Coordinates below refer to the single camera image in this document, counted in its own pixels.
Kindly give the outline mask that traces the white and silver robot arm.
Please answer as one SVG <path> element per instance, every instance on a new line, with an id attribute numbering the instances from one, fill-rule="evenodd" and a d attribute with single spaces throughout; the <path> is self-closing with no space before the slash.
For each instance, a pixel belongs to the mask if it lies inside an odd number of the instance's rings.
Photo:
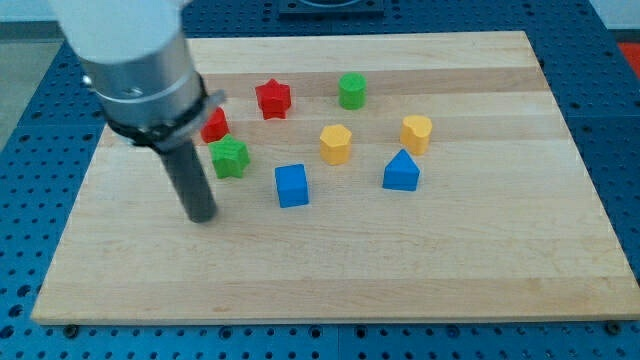
<path id="1" fill-rule="evenodd" d="M 50 0 L 113 132 L 169 152 L 225 98 L 209 94 L 182 27 L 188 0 Z"/>

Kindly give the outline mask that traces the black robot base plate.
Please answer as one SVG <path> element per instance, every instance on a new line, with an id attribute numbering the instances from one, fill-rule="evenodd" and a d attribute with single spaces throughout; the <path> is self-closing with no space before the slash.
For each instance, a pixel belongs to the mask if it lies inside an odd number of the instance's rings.
<path id="1" fill-rule="evenodd" d="M 384 14 L 384 0 L 274 0 L 280 18 Z"/>

